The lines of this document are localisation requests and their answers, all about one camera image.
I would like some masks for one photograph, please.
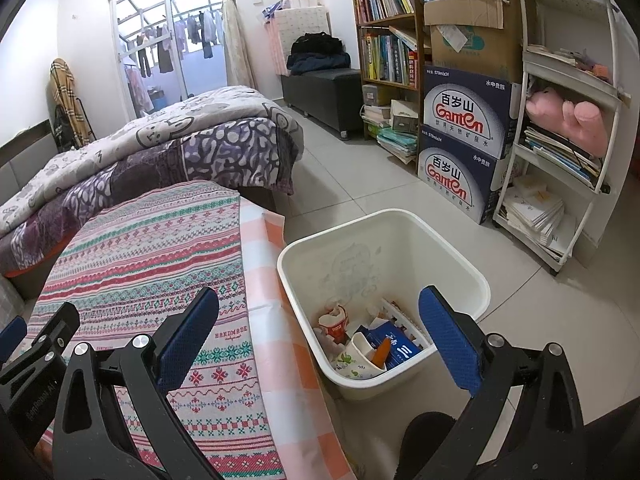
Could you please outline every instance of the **tile floor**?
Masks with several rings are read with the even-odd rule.
[[[293,170],[295,195],[276,197],[285,238],[299,238],[384,208],[416,213],[487,278],[491,305],[480,322],[516,346],[566,350],[585,422],[640,396],[640,182],[629,178],[588,268],[570,260],[556,279],[519,241],[490,222],[475,225],[372,140],[342,142],[320,123],[292,112],[305,131]],[[485,449],[494,457],[517,405],[514,388]],[[364,402],[336,400],[334,423],[366,478],[389,479],[409,421],[424,411],[457,416],[468,400],[440,359],[417,377]]]

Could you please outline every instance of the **blue gripper pad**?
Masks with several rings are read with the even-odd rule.
[[[14,350],[27,335],[27,324],[20,316],[14,317],[0,332],[0,365],[9,360]]]
[[[184,319],[159,357],[157,384],[163,394],[182,386],[200,348],[218,320],[219,310],[218,295],[207,287],[191,301],[185,314],[178,314]]]
[[[457,386],[475,397],[482,385],[480,357],[453,318],[453,310],[434,286],[420,292],[418,312]]]

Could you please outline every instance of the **pink checkered sheet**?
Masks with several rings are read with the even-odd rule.
[[[240,237],[254,355],[273,440],[289,480],[355,480],[276,262],[284,217],[241,199]]]

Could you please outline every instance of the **white rolling cart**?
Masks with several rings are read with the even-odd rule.
[[[595,76],[586,73],[574,66],[568,65],[560,60],[553,59],[548,56],[537,54],[528,50],[529,41],[527,33],[527,9],[525,0],[520,0],[520,7],[522,10],[522,36],[523,36],[523,74],[522,74],[522,95],[520,97],[520,109],[518,112],[518,123],[516,126],[516,135],[513,141],[513,149],[511,150],[511,158],[507,167],[507,179],[505,182],[509,182],[511,179],[511,172],[514,167],[514,160],[516,157],[522,158],[524,163],[524,173],[527,172],[529,164],[540,168],[540,170],[558,179],[571,190],[579,193],[581,196],[589,200],[589,205],[582,216],[582,220],[578,224],[575,231],[574,238],[567,247],[564,255],[560,258],[555,258],[549,252],[547,252],[537,242],[527,237],[526,234],[519,229],[512,227],[508,224],[507,219],[500,214],[502,208],[502,202],[507,191],[507,186],[503,186],[500,198],[494,213],[494,224],[498,224],[508,232],[513,234],[516,238],[522,241],[529,249],[534,251],[546,264],[550,267],[550,272],[555,276],[558,271],[565,264],[571,254],[572,249],[582,232],[591,211],[595,207],[595,202],[598,195],[601,193],[602,184],[607,175],[607,168],[609,167],[609,161],[613,152],[613,145],[616,142],[616,133],[618,130],[618,121],[620,120],[620,108],[622,101],[620,99],[620,92],[618,90],[619,70],[620,64],[618,60],[618,37],[616,31],[616,17],[614,9],[610,0],[535,0],[537,3],[565,12],[571,12],[578,14],[589,20],[598,21],[601,23],[608,23],[610,36],[611,36],[611,52],[612,52],[612,81],[613,85],[608,84]],[[588,100],[591,100],[601,108],[609,109],[613,112],[612,127],[609,136],[609,147],[607,149],[607,155],[602,163],[602,170],[600,171],[600,177],[594,189],[582,183],[580,180],[566,172],[559,166],[556,166],[549,160],[537,155],[526,146],[520,144],[520,135],[522,133],[522,124],[524,122],[525,103],[527,99],[527,86],[529,82],[529,75],[536,76],[540,79],[546,80],[550,83],[558,86],[571,89],[584,95]]]

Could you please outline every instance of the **gray headboard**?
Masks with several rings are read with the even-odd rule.
[[[25,130],[0,147],[0,206],[58,154],[49,121]]]

